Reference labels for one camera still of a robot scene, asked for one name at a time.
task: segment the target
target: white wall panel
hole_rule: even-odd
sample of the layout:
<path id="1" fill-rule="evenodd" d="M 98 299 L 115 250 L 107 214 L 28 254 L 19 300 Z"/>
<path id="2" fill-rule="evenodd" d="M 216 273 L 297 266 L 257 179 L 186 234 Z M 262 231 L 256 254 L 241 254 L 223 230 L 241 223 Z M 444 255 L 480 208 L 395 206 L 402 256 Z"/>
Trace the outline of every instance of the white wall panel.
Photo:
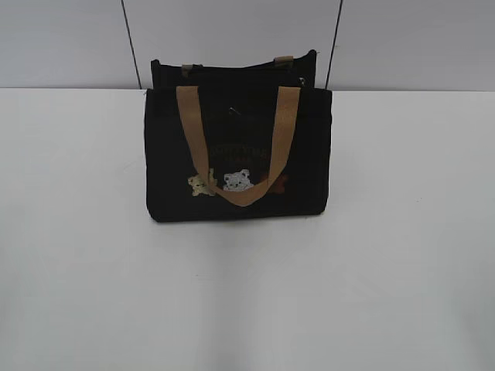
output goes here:
<path id="1" fill-rule="evenodd" d="M 332 86 L 495 90 L 493 0 L 344 0 Z"/>
<path id="2" fill-rule="evenodd" d="M 2 0 L 0 87 L 138 87 L 118 0 Z"/>
<path id="3" fill-rule="evenodd" d="M 318 55 L 323 85 L 337 0 L 126 0 L 132 40 L 144 87 L 149 62 L 245 66 L 275 56 Z"/>

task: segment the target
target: tan handle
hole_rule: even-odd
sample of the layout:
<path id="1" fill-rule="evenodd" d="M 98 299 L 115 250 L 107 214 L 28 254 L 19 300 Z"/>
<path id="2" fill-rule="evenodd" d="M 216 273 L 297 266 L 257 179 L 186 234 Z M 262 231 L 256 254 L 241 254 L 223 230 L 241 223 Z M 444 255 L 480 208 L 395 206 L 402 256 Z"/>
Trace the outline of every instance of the tan handle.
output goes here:
<path id="1" fill-rule="evenodd" d="M 294 63 L 294 57 L 293 56 L 277 56 L 273 59 L 273 63 L 275 64 L 276 67 L 288 65 L 289 67 L 292 67 L 292 64 Z"/>
<path id="2" fill-rule="evenodd" d="M 193 158 L 193 164 L 209 189 L 238 206 L 248 206 L 265 195 L 287 164 L 294 137 L 295 119 L 299 106 L 298 87 L 279 87 L 277 111 L 271 140 L 271 160 L 268 178 L 241 192 L 225 191 L 210 182 L 208 147 L 201 119 L 198 87 L 177 87 L 176 96 L 184 135 Z"/>

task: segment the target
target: bag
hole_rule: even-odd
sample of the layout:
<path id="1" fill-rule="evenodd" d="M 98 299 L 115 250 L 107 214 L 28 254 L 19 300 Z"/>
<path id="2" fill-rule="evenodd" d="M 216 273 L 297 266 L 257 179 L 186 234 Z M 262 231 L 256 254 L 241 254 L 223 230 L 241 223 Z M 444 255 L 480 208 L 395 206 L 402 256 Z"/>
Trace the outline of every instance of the bag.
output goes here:
<path id="1" fill-rule="evenodd" d="M 272 62 L 244 68 L 205 67 L 200 64 L 178 66 L 151 63 L 153 88 L 216 85 L 237 83 L 253 85 L 284 85 L 287 87 L 314 87 L 316 51 L 294 59 L 280 56 Z"/>
<path id="2" fill-rule="evenodd" d="M 321 213 L 332 92 L 234 83 L 148 90 L 146 203 L 158 222 Z"/>

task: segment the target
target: black bag behind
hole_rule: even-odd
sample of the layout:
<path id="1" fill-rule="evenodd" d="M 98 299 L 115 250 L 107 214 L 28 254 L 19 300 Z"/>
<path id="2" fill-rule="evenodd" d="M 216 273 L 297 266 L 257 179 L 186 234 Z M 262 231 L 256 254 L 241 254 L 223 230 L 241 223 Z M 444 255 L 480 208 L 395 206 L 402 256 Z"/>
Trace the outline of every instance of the black bag behind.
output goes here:
<path id="1" fill-rule="evenodd" d="M 178 103 L 177 97 L 184 89 L 199 96 L 196 116 L 190 103 L 194 100 L 183 103 L 181 97 Z M 275 116 L 277 110 L 278 117 L 288 116 L 285 112 L 290 107 L 288 111 L 278 108 L 283 105 L 279 94 L 287 90 L 290 94 L 297 90 L 299 95 L 295 130 L 286 164 L 279 176 L 273 177 L 272 143 L 278 146 L 279 142 L 278 135 L 273 137 Z M 331 102 L 331 91 L 308 87 L 226 83 L 148 90 L 145 154 L 150 215 L 158 222 L 169 222 L 321 213 L 329 186 Z M 186 139 L 186 121 L 191 118 L 201 121 L 206 156 L 198 156 L 198 146 Z M 210 171 L 207 175 L 203 171 L 201 176 L 198 163 L 205 159 Z M 233 204 L 219 194 L 246 195 L 262 184 L 268 188 L 268 180 L 266 194 L 247 206 Z"/>
<path id="2" fill-rule="evenodd" d="M 217 85 L 283 85 L 286 87 L 314 87 L 316 51 L 310 50 L 300 58 L 279 57 L 268 63 L 244 68 L 208 67 L 199 64 L 183 66 L 151 63 L 153 88 Z"/>

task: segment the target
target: white table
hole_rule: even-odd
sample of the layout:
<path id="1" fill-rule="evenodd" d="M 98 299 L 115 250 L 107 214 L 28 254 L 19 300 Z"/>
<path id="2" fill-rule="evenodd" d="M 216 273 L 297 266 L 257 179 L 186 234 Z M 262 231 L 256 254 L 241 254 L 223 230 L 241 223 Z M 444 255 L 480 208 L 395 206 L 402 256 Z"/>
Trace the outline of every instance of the white table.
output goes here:
<path id="1" fill-rule="evenodd" d="M 138 90 L 0 90 L 0 370 L 495 369 L 495 94 L 337 92 L 321 217 L 154 223 Z"/>

